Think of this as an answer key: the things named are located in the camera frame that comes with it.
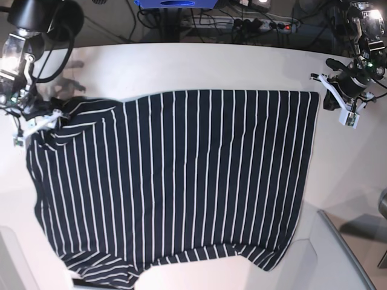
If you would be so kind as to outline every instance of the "power strip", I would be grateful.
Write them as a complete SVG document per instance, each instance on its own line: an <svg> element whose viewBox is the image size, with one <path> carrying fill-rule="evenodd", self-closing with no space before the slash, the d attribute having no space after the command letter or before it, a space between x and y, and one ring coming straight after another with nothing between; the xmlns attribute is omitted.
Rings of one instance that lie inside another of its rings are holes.
<svg viewBox="0 0 387 290"><path fill-rule="evenodd" d="M253 22L256 18L243 18L243 20L249 20ZM292 24L291 22L286 21L270 21L268 19L258 18L262 22L262 25L259 27L257 32L265 32L269 30L275 30L273 22L276 24L278 31L282 34L296 33L298 29L297 24ZM207 16L202 15L194 16L194 18L187 18L181 21L181 26L190 27L190 28L217 28L217 29L226 29L232 30L234 26L234 19L228 16Z"/></svg>

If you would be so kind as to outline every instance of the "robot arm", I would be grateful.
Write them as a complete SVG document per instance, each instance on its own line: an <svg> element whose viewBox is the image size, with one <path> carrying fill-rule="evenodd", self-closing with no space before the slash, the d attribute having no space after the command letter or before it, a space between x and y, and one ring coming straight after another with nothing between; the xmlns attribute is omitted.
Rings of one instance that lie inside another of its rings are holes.
<svg viewBox="0 0 387 290"><path fill-rule="evenodd" d="M28 130L23 130L19 121L15 122L15 145L24 146L31 134L54 126L57 118L63 116L60 102L44 101L36 84L52 81L65 68L75 35L83 25L83 11L72 0L14 0L8 11L8 21L16 29L8 35L2 51L0 109L13 118L24 117L27 120ZM41 79L44 65L37 77L33 77L32 73L35 61L44 53L44 39L53 43L47 58L56 42L69 42L69 46L58 70L51 77Z"/></svg>
<svg viewBox="0 0 387 290"><path fill-rule="evenodd" d="M375 102L378 97L366 90L379 81L385 74L387 64L385 44L385 22L375 2L340 1L340 18L345 30L344 41L354 55L353 61L345 66L341 62L327 59L327 66L340 73L331 78L312 74L312 79L322 82L327 88L324 109L333 111L341 109L339 121L356 128L359 112L368 102Z"/></svg>

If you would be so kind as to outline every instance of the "white clamp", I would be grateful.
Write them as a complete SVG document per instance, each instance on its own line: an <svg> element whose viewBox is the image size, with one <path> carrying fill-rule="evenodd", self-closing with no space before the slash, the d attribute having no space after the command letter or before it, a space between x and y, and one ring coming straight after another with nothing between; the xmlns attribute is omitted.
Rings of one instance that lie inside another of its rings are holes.
<svg viewBox="0 0 387 290"><path fill-rule="evenodd" d="M63 112L60 110L54 110L51 115L45 115L41 118L41 120L37 121L37 118L34 118L28 122L28 129L22 131L22 135L20 136L18 132L18 126L16 126L16 133L13 136L13 144L15 146L25 147L26 140L29 136L33 135L37 131L41 129L53 129L56 125L57 119L63 116Z"/></svg>
<svg viewBox="0 0 387 290"><path fill-rule="evenodd" d="M344 102L343 98L341 97L341 95L339 94L337 89L328 82L328 77L323 75L323 74L320 74L318 79L321 81L321 83L324 85L324 87L326 87L327 90L329 90L332 93L333 97L336 99L336 101L339 103L339 105L341 107L339 122L345 126L349 126L349 127L352 127L353 129L356 129L356 126L357 126L357 124L359 122L359 118L360 118L359 113L362 109L364 109L364 107L367 104L362 103L356 109L356 112L351 112L351 107L348 106ZM374 95L372 93L368 92L367 93L367 100L370 100L372 98L374 98Z"/></svg>

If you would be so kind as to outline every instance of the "table surface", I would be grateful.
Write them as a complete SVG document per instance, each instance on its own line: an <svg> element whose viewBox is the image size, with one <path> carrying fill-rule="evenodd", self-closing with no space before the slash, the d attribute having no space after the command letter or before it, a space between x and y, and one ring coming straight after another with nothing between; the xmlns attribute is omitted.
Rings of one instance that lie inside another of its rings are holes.
<svg viewBox="0 0 387 290"><path fill-rule="evenodd" d="M50 75L65 52L55 51L43 73ZM305 188L297 239L307 238L319 208L351 221L366 213L377 214L377 198L387 187L387 99L362 112L356 130L338 122L339 112L323 110L323 86L310 80L311 73L330 73L329 56L280 48L201 43L111 45L75 49L62 77L64 83L41 86L44 94L74 79L86 88L64 94L84 94L130 100L180 89L263 89L317 91L321 104L313 156ZM348 63L348 59L336 57ZM381 93L378 87L372 91ZM9 121L1 116L2 124ZM11 126L1 127L0 225L17 234L40 289L52 289L63 280L64 267L54 256L37 224L34 188L25 156L12 147ZM377 272L377 276L387 272ZM281 264L270 273L240 257L155 267L141 275L136 289L276 289ZM66 289L60 285L56 289Z"/></svg>

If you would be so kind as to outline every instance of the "blue device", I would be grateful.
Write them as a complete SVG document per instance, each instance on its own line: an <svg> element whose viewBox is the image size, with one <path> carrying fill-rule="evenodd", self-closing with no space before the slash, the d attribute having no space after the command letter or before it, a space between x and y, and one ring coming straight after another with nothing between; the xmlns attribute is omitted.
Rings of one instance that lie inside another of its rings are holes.
<svg viewBox="0 0 387 290"><path fill-rule="evenodd" d="M208 8L213 9L217 2L224 0L136 0L141 8Z"/></svg>

